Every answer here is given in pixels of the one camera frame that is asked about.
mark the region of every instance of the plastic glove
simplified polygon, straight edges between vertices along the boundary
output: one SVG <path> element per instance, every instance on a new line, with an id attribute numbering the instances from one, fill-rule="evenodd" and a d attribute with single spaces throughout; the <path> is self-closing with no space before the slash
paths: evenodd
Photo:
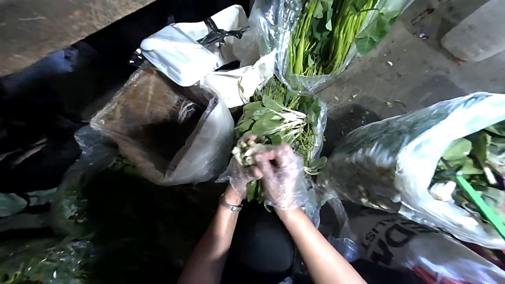
<path id="1" fill-rule="evenodd" d="M 303 181 L 301 157 L 288 144 L 282 144 L 275 150 L 255 154 L 254 159 L 260 170 L 260 173 L 255 171 L 256 176 L 263 176 L 261 181 L 268 204 L 281 210 L 298 207 L 303 195 L 297 186 L 300 178 Z"/>
<path id="2" fill-rule="evenodd" d="M 256 135 L 249 135 L 248 137 L 241 138 L 242 141 L 255 140 Z M 244 199 L 247 195 L 246 185 L 255 180 L 261 178 L 262 174 L 257 167 L 242 167 L 235 157 L 231 158 L 230 164 L 226 169 L 225 173 L 221 175 L 217 182 L 229 181 L 231 187 L 237 192 L 237 194 Z"/>

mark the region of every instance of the pant leg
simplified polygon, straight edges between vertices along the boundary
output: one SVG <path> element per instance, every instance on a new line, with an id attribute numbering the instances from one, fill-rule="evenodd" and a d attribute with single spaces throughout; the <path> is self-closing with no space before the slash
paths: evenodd
<path id="1" fill-rule="evenodd" d="M 277 284 L 290 276 L 294 244 L 275 212 L 262 204 L 246 203 L 223 271 L 222 283 Z"/>

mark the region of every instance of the bracelet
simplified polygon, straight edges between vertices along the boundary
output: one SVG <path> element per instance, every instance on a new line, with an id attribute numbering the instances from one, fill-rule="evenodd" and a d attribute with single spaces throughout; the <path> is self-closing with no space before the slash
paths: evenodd
<path id="1" fill-rule="evenodd" d="M 219 197 L 219 204 L 223 205 L 224 207 L 230 209 L 233 212 L 238 212 L 242 210 L 242 204 L 239 204 L 237 206 L 235 205 L 230 205 L 224 201 L 224 194 L 221 194 L 221 197 Z"/>

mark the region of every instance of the concrete ground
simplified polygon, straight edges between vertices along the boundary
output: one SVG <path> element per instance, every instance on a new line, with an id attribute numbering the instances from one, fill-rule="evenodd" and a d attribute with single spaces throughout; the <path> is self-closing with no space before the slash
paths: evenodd
<path id="1" fill-rule="evenodd" d="M 462 62 L 440 45 L 452 27 L 485 2 L 414 1 L 375 49 L 320 87 L 316 92 L 328 105 L 322 155 L 362 125 L 476 91 L 505 93 L 505 53 Z"/>

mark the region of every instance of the vegetable bundle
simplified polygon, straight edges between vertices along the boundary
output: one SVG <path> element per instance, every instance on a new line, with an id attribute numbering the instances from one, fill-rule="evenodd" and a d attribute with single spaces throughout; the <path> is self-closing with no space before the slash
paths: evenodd
<path id="1" fill-rule="evenodd" d="M 235 127 L 235 137 L 257 135 L 257 142 L 265 145 L 290 144 L 294 152 L 304 158 L 304 172 L 316 175 L 326 164 L 326 157 L 313 159 L 317 146 L 316 127 L 321 107 L 319 99 L 312 93 L 288 90 L 275 76 L 260 90 L 257 89 L 253 102 L 244 105 L 243 115 Z M 255 145 L 242 143 L 233 149 L 240 165 L 247 166 L 250 150 Z M 260 182 L 247 185 L 247 199 L 264 201 Z"/>
<path id="2" fill-rule="evenodd" d="M 304 0 L 289 45 L 294 74 L 330 74 L 344 65 L 353 43 L 366 54 L 388 33 L 400 11 L 380 12 L 383 0 Z M 366 28 L 368 13 L 376 13 Z"/>
<path id="3" fill-rule="evenodd" d="M 442 155 L 449 166 L 458 172 L 481 195 L 484 202 L 505 221 L 505 123 L 501 122 L 454 140 Z M 455 176 L 439 161 L 432 179 L 430 194 L 441 201 L 454 202 L 484 222 L 479 208 L 467 193 L 456 186 Z"/>

